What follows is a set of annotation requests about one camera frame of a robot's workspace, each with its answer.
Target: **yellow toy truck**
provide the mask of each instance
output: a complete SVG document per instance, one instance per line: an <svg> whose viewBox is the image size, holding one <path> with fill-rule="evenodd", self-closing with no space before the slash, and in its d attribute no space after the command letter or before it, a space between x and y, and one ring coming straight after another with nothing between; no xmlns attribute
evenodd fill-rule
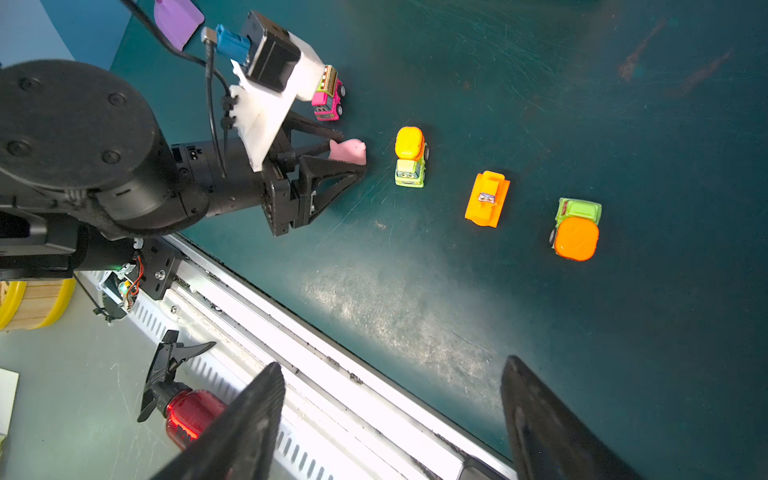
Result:
<svg viewBox="0 0 768 480"><path fill-rule="evenodd" d="M395 142L397 169L395 183L400 187L422 188L429 159L429 146L418 127L403 127Z"/></svg>

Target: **white paper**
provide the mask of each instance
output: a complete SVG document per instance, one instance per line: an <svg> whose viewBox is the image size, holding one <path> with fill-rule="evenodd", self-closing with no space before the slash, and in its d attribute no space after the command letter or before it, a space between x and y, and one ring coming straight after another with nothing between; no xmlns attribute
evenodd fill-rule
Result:
<svg viewBox="0 0 768 480"><path fill-rule="evenodd" d="M0 438L8 434L8 427L11 426L11 412L17 385L16 372L0 369Z"/></svg>

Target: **yellow basket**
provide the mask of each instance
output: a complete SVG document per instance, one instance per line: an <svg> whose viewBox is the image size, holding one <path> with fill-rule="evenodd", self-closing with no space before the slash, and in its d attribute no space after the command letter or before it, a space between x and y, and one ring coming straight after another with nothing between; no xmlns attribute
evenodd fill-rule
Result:
<svg viewBox="0 0 768 480"><path fill-rule="evenodd" d="M0 282L0 331L52 325L67 309L76 285L74 278Z"/></svg>

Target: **screw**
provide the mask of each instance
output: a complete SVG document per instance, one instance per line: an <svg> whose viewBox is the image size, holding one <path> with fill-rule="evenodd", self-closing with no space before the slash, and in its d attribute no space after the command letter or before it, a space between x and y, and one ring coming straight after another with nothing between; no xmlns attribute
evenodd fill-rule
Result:
<svg viewBox="0 0 768 480"><path fill-rule="evenodd" d="M101 159L106 164L114 165L120 161L120 154L114 150L107 150L101 154Z"/></svg>
<svg viewBox="0 0 768 480"><path fill-rule="evenodd" d="M5 145L5 149L14 157L26 157L32 153L32 147L23 140L10 141Z"/></svg>
<svg viewBox="0 0 768 480"><path fill-rule="evenodd" d="M107 100L109 101L109 103L113 104L115 107L122 107L123 105L125 105L125 102L126 102L125 95L118 94L118 93L109 94L109 96L107 97Z"/></svg>
<svg viewBox="0 0 768 480"><path fill-rule="evenodd" d="M40 81L37 78L22 78L19 81L18 86L23 91L35 91L39 90L41 87Z"/></svg>

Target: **blue connector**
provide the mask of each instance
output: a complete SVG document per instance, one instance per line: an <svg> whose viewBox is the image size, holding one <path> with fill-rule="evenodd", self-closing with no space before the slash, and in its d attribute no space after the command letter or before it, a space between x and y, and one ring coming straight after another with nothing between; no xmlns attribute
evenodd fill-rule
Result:
<svg viewBox="0 0 768 480"><path fill-rule="evenodd" d="M231 58L241 65L245 65L250 50L250 40L227 30L224 25L216 27L218 43L216 52Z"/></svg>

